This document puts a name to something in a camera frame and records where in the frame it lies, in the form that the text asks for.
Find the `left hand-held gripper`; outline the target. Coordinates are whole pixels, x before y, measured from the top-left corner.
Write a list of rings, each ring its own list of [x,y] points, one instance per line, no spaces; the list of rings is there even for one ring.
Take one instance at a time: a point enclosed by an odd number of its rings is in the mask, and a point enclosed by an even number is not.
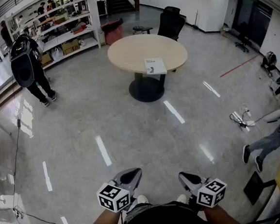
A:
[[[138,187],[141,177],[141,168],[121,171],[97,191],[99,205],[114,213],[128,211],[134,203],[134,190]]]

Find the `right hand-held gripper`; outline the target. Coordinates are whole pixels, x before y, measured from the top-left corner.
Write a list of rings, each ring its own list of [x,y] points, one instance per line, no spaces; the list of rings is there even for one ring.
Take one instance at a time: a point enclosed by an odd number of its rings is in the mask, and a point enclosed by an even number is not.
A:
[[[178,178],[182,186],[196,196],[198,205],[212,208],[224,199],[227,184],[218,178],[201,181],[198,175],[188,172],[180,172]]]

